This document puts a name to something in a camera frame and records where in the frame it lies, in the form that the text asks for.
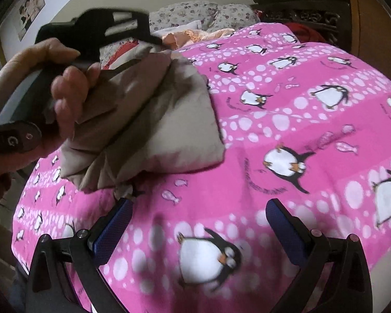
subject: blue gripper pad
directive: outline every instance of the blue gripper pad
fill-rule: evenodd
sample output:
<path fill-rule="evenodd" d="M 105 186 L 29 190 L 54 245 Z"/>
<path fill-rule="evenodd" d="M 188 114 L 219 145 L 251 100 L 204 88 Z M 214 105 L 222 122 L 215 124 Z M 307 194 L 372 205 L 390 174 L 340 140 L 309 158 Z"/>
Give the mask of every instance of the blue gripper pad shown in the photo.
<path fill-rule="evenodd" d="M 133 203 L 129 199 L 120 199 L 124 201 L 120 208 L 116 210 L 117 205 L 105 217 L 109 222 L 102 230 L 99 237 L 93 243 L 94 264 L 100 266 L 107 264 L 123 233 L 132 219 Z"/>
<path fill-rule="evenodd" d="M 266 218 L 291 263 L 302 268 L 306 265 L 309 257 L 307 245 L 289 220 L 298 218 L 292 216 L 287 210 L 285 210 L 286 213 L 283 213 L 278 208 L 275 200 L 279 202 L 277 199 L 272 199 L 267 202 L 265 207 Z"/>

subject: hand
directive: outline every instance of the hand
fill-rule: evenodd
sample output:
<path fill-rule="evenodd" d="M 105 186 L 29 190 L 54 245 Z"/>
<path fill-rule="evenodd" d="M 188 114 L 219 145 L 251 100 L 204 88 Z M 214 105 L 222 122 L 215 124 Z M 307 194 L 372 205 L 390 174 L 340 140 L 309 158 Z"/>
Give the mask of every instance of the hand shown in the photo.
<path fill-rule="evenodd" d="M 0 71 L 0 111 L 15 88 L 36 65 L 45 61 L 68 64 L 79 55 L 80 52 L 65 47 L 58 39 L 42 41 L 16 54 Z M 59 132 L 43 137 L 41 144 L 32 151 L 0 155 L 0 175 L 48 156 L 74 135 L 74 123 L 81 116 L 82 104 L 88 90 L 96 84 L 99 74 L 100 63 L 96 62 L 85 74 L 70 66 L 62 76 L 54 79 L 51 92 L 56 100 L 54 110 Z"/>

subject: bed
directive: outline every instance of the bed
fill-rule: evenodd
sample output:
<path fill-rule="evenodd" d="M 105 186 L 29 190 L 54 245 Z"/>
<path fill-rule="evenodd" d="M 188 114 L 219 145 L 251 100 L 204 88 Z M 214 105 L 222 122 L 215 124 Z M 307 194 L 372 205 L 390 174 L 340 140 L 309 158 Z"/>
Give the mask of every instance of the bed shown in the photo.
<path fill-rule="evenodd" d="M 209 79 L 225 160 L 196 173 L 133 179 L 132 221 L 100 268 L 130 312 L 269 311 L 298 270 L 266 220 L 274 197 L 309 229 L 357 234 L 370 269 L 391 251 L 388 78 L 339 48 L 299 43 L 281 24 L 253 24 L 178 51 Z M 40 235 L 89 229 L 115 203 L 111 189 L 83 194 L 62 180 L 58 154 L 38 162 L 16 209 L 12 250 L 26 272 Z M 178 255 L 191 237 L 233 249 L 235 272 L 217 290 L 182 287 Z"/>

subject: framed picture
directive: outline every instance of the framed picture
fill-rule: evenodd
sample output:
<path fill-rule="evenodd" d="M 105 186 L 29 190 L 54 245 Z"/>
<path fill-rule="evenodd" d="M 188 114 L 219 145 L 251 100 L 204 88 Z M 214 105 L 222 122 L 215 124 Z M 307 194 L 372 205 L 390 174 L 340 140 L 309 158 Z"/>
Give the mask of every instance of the framed picture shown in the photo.
<path fill-rule="evenodd" d="M 45 0 L 19 0 L 13 12 L 13 24 L 21 41 L 45 5 Z"/>

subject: pink bedsheet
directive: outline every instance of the pink bedsheet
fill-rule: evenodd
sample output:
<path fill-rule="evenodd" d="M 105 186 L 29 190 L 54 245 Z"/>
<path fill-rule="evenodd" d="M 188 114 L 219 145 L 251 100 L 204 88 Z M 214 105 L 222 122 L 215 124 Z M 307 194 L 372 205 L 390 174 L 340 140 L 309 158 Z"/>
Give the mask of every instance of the pink bedsheet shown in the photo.
<path fill-rule="evenodd" d="M 142 195 L 132 221 L 100 268 L 131 313 L 269 311 L 297 272 L 266 220 L 273 197 L 310 229 L 360 236 L 369 267 L 391 249 L 391 82 L 383 74 L 330 45 L 301 45 L 280 24 L 180 52 L 209 77 L 225 161 L 134 180 Z M 16 210 L 13 252 L 26 269 L 41 234 L 90 228 L 114 204 L 111 190 L 85 195 L 61 180 L 57 157 L 39 161 Z M 216 246 L 230 248 L 222 268 Z M 179 283 L 218 274 L 215 292 L 214 283 Z"/>

